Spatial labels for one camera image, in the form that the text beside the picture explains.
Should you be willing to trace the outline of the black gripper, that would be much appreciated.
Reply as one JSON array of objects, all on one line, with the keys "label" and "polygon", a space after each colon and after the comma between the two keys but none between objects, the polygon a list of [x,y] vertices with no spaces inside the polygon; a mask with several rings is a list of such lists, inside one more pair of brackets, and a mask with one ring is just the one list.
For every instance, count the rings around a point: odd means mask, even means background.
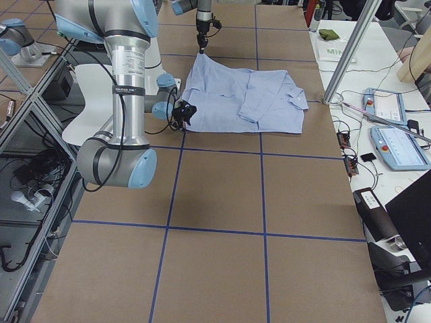
[{"label": "black gripper", "polygon": [[185,130],[187,126],[190,126],[190,116],[188,114],[177,114],[174,117],[177,130]]},{"label": "black gripper", "polygon": [[199,46],[199,54],[205,54],[205,48],[207,47],[208,39],[207,33],[209,32],[210,23],[208,21],[197,20],[197,43]]}]

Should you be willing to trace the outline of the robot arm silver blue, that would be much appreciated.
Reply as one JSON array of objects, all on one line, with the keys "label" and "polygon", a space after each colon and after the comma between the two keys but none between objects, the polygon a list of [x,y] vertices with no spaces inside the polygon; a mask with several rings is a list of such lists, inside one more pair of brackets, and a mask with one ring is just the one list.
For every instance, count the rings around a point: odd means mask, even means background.
[{"label": "robot arm silver blue", "polygon": [[196,29],[199,53],[203,54],[207,47],[210,24],[212,21],[211,0],[178,0],[172,2],[175,15],[182,15],[196,9]]},{"label": "robot arm silver blue", "polygon": [[145,52],[158,35],[153,1],[58,1],[57,28],[66,37],[103,44],[112,63],[112,117],[77,154],[84,181],[97,187],[145,188],[156,152],[144,136]]}]

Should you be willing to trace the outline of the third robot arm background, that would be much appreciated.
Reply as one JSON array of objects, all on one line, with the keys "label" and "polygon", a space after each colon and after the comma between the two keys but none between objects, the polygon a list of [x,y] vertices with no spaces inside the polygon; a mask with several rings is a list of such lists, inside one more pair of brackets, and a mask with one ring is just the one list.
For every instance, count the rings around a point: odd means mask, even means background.
[{"label": "third robot arm background", "polygon": [[40,46],[18,18],[1,22],[1,49],[19,67],[41,67],[46,61]]}]

